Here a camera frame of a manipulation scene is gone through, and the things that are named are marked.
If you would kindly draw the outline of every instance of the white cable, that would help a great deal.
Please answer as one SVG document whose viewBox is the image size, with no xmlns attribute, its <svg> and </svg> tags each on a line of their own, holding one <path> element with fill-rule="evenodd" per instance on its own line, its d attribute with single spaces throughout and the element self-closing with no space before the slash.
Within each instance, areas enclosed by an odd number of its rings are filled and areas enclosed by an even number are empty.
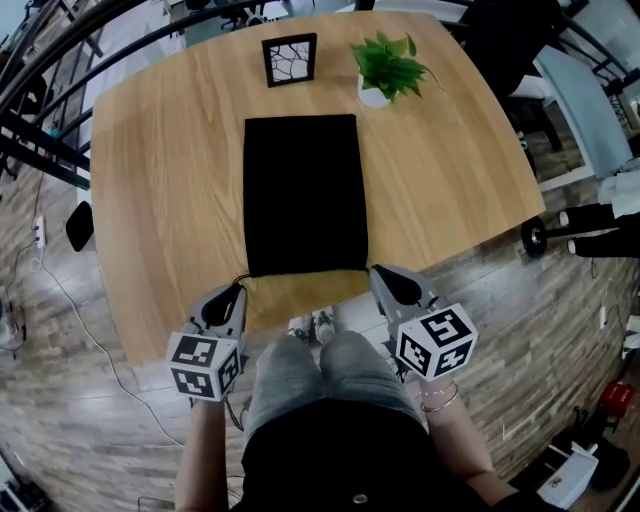
<svg viewBox="0 0 640 512">
<path fill-rule="evenodd" d="M 111 359 L 111 354 L 109 354 L 109 352 L 102 346 L 100 345 L 100 343 L 98 343 L 96 341 L 96 339 L 91 335 L 91 333 L 89 332 L 89 329 L 87 329 L 86 324 L 84 323 L 84 320 L 82 320 L 82 317 L 80 316 L 80 313 L 78 313 L 78 309 L 76 308 L 75 303 L 73 302 L 73 300 L 71 299 L 71 297 L 69 296 L 69 294 L 67 293 L 67 291 L 63 288 L 63 286 L 60 284 L 60 281 L 58 281 L 58 279 L 56 279 L 56 276 L 54 276 L 51 272 L 49 272 L 49 270 L 47 270 L 47 267 L 44 266 L 44 263 L 42 262 L 44 258 L 44 248 L 42 249 L 42 254 L 40 255 L 40 258 L 32 258 L 31 262 L 33 262 L 34 260 L 38 262 L 38 267 L 32 267 L 31 270 L 33 272 L 36 272 L 37 270 L 39 270 L 40 268 L 42 270 L 44 270 L 47 274 L 49 274 L 49 277 L 51 277 L 51 279 L 53 279 L 56 284 L 58 285 L 58 287 L 60 288 L 60 291 L 64 294 L 64 296 L 67 298 L 67 300 L 69 301 L 69 304 L 71 305 L 71 307 L 73 308 L 73 312 L 76 314 L 76 316 L 78 317 L 78 321 L 80 322 L 80 324 L 82 325 L 82 328 L 84 329 L 84 332 L 87 334 L 87 336 L 89 336 L 89 339 L 91 341 L 93 341 L 93 343 L 95 344 L 96 347 L 98 347 L 100 350 L 102 350 L 102 352 L 104 352 L 104 354 L 107 356 L 107 358 L 109 359 L 109 365 L 111 366 L 111 370 L 113 371 L 113 375 L 116 378 L 116 382 L 118 383 L 118 386 L 120 386 L 120 389 L 122 389 L 122 391 L 124 391 L 127 395 L 129 395 L 131 398 L 133 398 L 134 400 L 137 400 L 138 402 L 140 402 L 142 405 L 144 405 L 147 410 L 149 411 L 149 413 L 151 414 L 151 416 L 153 416 L 153 419 L 155 420 L 155 422 L 158 425 L 158 428 L 160 428 L 160 430 L 162 431 L 162 433 L 165 435 L 165 437 L 167 439 L 169 439 L 171 442 L 177 444 L 178 446 L 182 446 L 184 447 L 184 445 L 180 442 L 177 441 L 176 439 L 174 439 L 173 437 L 171 437 L 167 431 L 164 429 L 164 427 L 160 424 L 160 420 L 158 419 L 158 417 L 156 416 L 156 414 L 153 412 L 153 409 L 151 408 L 151 406 L 145 402 L 144 400 L 142 400 L 141 398 L 138 398 L 136 395 L 134 395 L 133 393 L 131 393 L 131 391 L 129 391 L 127 388 L 125 388 L 122 385 L 122 382 L 120 382 L 120 377 L 118 377 L 118 373 L 116 372 L 116 367 L 113 364 L 113 359 Z"/>
</svg>

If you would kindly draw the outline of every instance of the green plant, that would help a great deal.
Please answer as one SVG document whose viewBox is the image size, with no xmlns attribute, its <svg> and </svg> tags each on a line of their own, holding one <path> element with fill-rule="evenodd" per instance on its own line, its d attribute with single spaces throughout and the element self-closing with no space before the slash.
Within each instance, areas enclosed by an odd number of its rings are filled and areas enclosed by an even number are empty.
<svg viewBox="0 0 640 512">
<path fill-rule="evenodd" d="M 416 54 L 416 45 L 411 36 L 407 34 L 403 39 L 389 41 L 378 31 L 377 41 L 366 38 L 364 41 L 365 44 L 350 45 L 360 66 L 360 74 L 364 78 L 363 89 L 377 87 L 384 97 L 392 102 L 398 93 L 406 96 L 406 89 L 422 97 L 418 89 L 418 80 L 424 81 L 422 74 L 425 71 L 431 72 L 427 66 L 403 57 L 407 50 L 411 57 Z"/>
</svg>

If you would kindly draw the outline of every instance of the shoe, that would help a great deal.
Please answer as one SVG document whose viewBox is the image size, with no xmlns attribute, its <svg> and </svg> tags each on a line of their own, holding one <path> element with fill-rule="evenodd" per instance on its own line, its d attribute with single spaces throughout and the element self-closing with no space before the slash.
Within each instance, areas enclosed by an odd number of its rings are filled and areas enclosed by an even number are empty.
<svg viewBox="0 0 640 512">
<path fill-rule="evenodd" d="M 292 318 L 289 320 L 289 334 L 295 336 L 305 343 L 311 340 L 311 321 L 313 317 L 310 314 Z"/>
<path fill-rule="evenodd" d="M 316 339 L 322 344 L 326 345 L 336 335 L 336 326 L 333 322 L 333 307 L 320 309 L 314 311 L 313 323 L 316 329 Z"/>
</svg>

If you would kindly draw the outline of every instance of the gray shorts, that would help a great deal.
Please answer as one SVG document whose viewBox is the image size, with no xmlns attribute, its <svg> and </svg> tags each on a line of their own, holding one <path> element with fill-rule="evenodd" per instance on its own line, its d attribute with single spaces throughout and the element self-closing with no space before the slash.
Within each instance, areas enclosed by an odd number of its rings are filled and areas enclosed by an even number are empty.
<svg viewBox="0 0 640 512">
<path fill-rule="evenodd" d="M 368 402 L 420 422 L 404 386 L 361 334 L 337 333 L 322 348 L 319 367 L 303 341 L 285 336 L 258 359 L 245 441 L 267 422 L 323 398 Z"/>
</svg>

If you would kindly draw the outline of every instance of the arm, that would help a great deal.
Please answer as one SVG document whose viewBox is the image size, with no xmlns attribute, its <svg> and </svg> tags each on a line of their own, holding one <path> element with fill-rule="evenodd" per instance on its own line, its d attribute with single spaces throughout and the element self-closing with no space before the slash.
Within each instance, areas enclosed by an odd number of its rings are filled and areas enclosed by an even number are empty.
<svg viewBox="0 0 640 512">
<path fill-rule="evenodd" d="M 455 393 L 455 386 L 449 387 L 450 384 L 448 378 L 421 382 L 424 407 L 433 409 L 447 403 Z M 447 389 L 444 395 L 433 394 L 443 389 Z M 517 492 L 494 473 L 487 444 L 460 398 L 443 409 L 425 414 L 441 463 L 453 475 L 466 480 L 489 506 Z"/>
<path fill-rule="evenodd" d="M 224 403 L 196 401 L 176 481 L 176 510 L 228 510 Z"/>
</svg>

